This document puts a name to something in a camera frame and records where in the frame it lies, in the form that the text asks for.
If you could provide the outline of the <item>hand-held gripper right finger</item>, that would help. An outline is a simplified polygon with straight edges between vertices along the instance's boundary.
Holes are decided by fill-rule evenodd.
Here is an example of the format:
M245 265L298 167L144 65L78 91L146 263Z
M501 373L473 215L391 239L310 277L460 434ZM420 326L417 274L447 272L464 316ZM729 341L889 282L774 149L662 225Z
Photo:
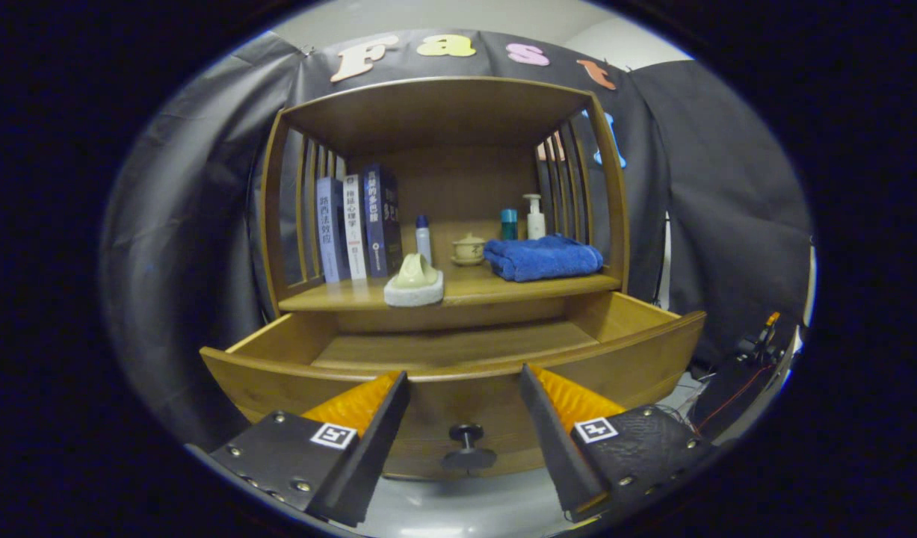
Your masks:
M536 365L523 365L519 390L558 503L574 523L645 510L718 453L660 406L626 409Z

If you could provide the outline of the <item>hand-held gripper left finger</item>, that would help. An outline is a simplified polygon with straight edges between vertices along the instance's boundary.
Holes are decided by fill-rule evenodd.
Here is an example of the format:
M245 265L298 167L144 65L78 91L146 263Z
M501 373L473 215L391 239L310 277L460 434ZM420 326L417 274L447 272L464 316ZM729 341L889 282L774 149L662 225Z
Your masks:
M406 371L390 371L304 413L275 409L212 451L185 449L284 516L353 528L365 521L409 402Z

